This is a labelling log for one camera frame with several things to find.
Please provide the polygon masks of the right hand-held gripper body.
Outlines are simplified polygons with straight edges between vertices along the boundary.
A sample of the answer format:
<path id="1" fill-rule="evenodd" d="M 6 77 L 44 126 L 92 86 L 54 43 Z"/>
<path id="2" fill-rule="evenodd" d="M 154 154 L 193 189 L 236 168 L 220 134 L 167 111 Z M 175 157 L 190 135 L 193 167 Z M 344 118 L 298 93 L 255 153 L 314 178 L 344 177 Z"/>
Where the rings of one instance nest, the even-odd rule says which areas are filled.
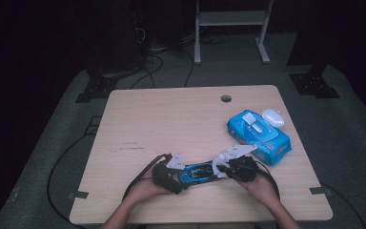
<path id="1" fill-rule="evenodd" d="M 234 170 L 233 179 L 242 182 L 253 181 L 258 169 L 250 153 L 256 149 L 254 145 L 234 145 L 221 153 L 230 153 L 234 159 L 229 161 L 229 168 Z"/>

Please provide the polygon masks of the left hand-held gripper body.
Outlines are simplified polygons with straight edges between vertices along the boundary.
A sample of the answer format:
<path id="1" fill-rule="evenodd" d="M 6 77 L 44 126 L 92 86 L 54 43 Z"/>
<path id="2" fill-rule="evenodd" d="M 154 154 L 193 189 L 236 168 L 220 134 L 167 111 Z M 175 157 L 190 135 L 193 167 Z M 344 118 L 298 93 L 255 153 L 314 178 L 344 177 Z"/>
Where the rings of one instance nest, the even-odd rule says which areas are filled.
<path id="1" fill-rule="evenodd" d="M 176 154 L 175 156 L 166 154 L 164 157 L 164 160 L 158 162 L 152 168 L 152 181 L 154 184 L 178 195 L 183 191 L 184 186 L 174 178 L 174 175 L 183 171 L 185 165 L 180 158 L 180 154 Z"/>

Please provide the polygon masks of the white wet wipe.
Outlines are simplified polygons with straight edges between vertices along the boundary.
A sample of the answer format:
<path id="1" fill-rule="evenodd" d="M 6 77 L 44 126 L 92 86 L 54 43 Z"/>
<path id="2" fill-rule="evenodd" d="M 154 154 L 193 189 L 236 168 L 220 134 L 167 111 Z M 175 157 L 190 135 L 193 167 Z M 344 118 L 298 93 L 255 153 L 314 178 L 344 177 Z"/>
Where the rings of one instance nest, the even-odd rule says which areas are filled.
<path id="1" fill-rule="evenodd" d="M 225 169 L 229 168 L 229 161 L 234 159 L 234 156 L 230 153 L 220 153 L 213 161 L 213 173 L 218 178 L 226 178 L 227 174 L 224 172 Z"/>

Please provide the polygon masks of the blue toy car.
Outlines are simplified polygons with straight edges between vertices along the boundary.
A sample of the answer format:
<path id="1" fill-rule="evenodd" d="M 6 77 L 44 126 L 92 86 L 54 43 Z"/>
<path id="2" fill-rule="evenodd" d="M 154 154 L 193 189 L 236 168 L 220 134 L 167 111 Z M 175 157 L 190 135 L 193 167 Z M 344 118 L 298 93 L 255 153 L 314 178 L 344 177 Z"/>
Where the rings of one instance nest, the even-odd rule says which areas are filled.
<path id="1" fill-rule="evenodd" d="M 207 161 L 186 165 L 178 173 L 178 180 L 186 186 L 191 186 L 217 181 L 218 176 L 214 173 L 213 163 Z"/>

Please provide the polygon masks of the blue wet wipes pack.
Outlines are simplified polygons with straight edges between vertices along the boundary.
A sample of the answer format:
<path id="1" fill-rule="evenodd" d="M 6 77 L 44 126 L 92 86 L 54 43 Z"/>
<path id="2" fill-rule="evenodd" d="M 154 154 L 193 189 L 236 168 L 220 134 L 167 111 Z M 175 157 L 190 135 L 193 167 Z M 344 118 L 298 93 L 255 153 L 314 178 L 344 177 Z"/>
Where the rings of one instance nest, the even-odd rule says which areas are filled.
<path id="1" fill-rule="evenodd" d="M 292 150 L 290 138 L 280 128 L 285 124 L 276 110 L 267 109 L 262 114 L 245 110 L 227 122 L 228 133 L 240 144 L 254 145 L 252 154 L 267 165 L 276 165 Z"/>

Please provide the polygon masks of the person's left hand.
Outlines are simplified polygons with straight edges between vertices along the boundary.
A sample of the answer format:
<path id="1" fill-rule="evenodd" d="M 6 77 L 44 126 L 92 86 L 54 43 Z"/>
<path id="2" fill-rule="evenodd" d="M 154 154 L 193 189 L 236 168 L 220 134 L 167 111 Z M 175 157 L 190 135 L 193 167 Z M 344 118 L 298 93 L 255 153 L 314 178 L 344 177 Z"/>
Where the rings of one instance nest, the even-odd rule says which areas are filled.
<path id="1" fill-rule="evenodd" d="M 152 179 L 144 178 L 132 187 L 128 195 L 123 199 L 123 202 L 129 205 L 136 205 L 156 196 L 167 195 L 169 193 L 170 191 L 154 184 Z"/>

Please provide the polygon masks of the person's right hand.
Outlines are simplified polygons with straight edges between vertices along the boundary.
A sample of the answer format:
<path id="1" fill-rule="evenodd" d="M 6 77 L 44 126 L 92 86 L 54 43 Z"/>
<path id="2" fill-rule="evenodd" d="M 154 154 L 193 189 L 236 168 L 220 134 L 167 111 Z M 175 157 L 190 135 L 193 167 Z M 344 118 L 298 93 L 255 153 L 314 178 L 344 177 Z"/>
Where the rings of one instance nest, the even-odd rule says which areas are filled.
<path id="1" fill-rule="evenodd" d="M 253 181 L 238 181 L 238 184 L 265 206 L 272 206 L 278 202 L 272 183 L 264 176 L 257 175 Z"/>

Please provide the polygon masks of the black tape piece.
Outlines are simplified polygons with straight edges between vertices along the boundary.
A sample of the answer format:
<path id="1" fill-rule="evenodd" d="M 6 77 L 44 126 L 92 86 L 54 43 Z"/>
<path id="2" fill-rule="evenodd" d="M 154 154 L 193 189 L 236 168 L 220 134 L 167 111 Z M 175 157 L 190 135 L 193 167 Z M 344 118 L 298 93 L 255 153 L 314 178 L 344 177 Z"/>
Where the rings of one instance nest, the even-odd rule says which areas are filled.
<path id="1" fill-rule="evenodd" d="M 313 187 L 313 188 L 310 188 L 310 192 L 312 195 L 320 195 L 320 194 L 323 194 L 325 196 L 330 196 L 332 195 L 332 191 L 331 189 L 328 189 L 328 188 L 324 188 L 324 187 Z"/>
<path id="2" fill-rule="evenodd" d="M 76 199 L 76 198 L 86 199 L 88 197 L 88 195 L 89 195 L 88 192 L 75 191 L 75 192 L 70 192 L 68 195 L 68 198 L 69 199 Z"/>

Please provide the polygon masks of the black stand base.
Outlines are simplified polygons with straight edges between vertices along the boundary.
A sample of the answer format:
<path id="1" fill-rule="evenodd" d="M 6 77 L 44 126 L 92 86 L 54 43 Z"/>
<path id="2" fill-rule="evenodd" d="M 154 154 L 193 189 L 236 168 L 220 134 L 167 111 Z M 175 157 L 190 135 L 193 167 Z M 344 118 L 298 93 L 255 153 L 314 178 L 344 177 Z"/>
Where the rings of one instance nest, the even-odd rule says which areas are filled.
<path id="1" fill-rule="evenodd" d="M 336 90 L 323 78 L 325 65 L 312 65 L 306 73 L 291 73 L 290 78 L 300 95 L 314 95 L 316 98 L 339 98 Z"/>
<path id="2" fill-rule="evenodd" d="M 102 74 L 91 76 L 83 93 L 77 96 L 76 103 L 88 103 L 92 99 L 108 98 L 115 90 L 118 79 Z"/>

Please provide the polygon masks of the dark equipment cabinet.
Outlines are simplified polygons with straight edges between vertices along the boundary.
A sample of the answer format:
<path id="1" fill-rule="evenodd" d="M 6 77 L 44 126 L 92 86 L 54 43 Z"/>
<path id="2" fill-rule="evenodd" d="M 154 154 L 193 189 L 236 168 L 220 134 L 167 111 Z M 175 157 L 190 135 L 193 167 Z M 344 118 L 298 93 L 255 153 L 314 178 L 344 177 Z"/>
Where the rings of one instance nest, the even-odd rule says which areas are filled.
<path id="1" fill-rule="evenodd" d="M 183 43 L 182 0 L 89 0 L 86 20 L 92 53 L 84 67 L 90 76 L 105 70 L 141 68 L 149 44 Z"/>

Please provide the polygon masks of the white metal stand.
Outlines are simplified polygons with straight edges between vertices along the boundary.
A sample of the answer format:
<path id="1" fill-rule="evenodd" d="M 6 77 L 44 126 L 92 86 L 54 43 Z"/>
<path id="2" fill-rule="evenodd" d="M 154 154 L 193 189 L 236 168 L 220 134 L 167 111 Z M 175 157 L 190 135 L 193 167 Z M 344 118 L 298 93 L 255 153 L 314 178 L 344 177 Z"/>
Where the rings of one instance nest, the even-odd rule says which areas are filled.
<path id="1" fill-rule="evenodd" d="M 268 0 L 265 10 L 242 10 L 242 11 L 201 11 L 200 0 L 195 4 L 195 27 L 193 63 L 201 63 L 200 29 L 203 27 L 229 27 L 229 26 L 260 26 L 260 35 L 255 39 L 261 60 L 264 64 L 271 59 L 264 46 L 264 40 L 268 29 L 274 0 Z"/>

